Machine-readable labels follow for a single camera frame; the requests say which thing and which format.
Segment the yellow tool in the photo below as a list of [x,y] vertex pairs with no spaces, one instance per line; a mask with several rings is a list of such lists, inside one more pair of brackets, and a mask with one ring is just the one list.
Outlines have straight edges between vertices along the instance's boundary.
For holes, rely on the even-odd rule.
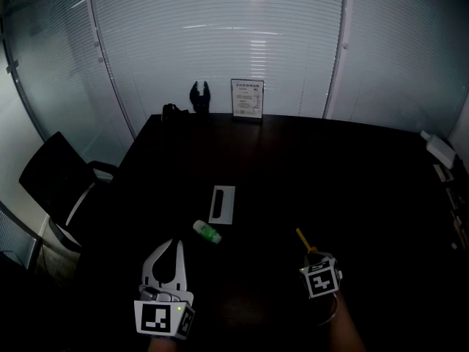
[[305,237],[303,236],[303,233],[301,233],[299,228],[296,229],[296,233],[298,234],[298,236],[300,236],[300,239],[305,244],[305,247],[308,249],[308,254],[311,252],[317,252],[317,247],[309,246],[308,241],[306,241]]

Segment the framed certificate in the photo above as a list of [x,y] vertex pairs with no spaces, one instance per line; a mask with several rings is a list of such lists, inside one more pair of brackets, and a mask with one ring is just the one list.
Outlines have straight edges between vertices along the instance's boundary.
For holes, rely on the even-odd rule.
[[262,120],[264,81],[232,79],[233,117]]

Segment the bottle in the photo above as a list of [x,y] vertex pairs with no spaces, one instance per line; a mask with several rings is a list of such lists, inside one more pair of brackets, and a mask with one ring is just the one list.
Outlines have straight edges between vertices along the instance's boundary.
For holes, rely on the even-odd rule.
[[420,136],[426,141],[426,149],[433,154],[447,169],[453,168],[456,152],[434,134],[422,131]]
[[202,220],[198,220],[193,224],[195,231],[202,236],[205,240],[211,241],[213,243],[219,243],[221,236],[218,234],[215,228],[209,226]]

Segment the table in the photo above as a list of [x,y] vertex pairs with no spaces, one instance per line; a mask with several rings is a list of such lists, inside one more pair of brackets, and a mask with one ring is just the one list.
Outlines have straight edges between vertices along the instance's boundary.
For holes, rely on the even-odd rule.
[[[89,329],[144,349],[133,321],[141,265],[178,237],[195,295],[187,349],[321,350],[327,327],[309,325],[308,305],[290,285],[303,254],[300,227],[338,259],[342,292],[370,350],[459,342],[466,266],[450,247],[447,200],[417,134],[301,117],[267,115],[255,124],[210,116],[171,126],[151,116],[122,162],[79,268],[81,306],[101,308]],[[237,187],[234,224],[216,226],[218,246],[192,230],[208,219],[214,185]],[[113,306],[90,300],[98,283],[111,285],[100,299]]]

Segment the black chair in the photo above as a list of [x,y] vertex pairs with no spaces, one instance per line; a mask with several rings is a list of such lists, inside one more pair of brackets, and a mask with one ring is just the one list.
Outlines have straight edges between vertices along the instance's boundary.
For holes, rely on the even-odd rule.
[[86,220],[89,221],[93,211],[99,212],[98,204],[109,187],[97,178],[94,169],[113,176],[117,173],[117,167],[110,164],[97,161],[86,164],[58,132],[34,154],[20,177],[20,184],[51,217],[49,226],[54,235],[74,252],[81,251],[92,238]]

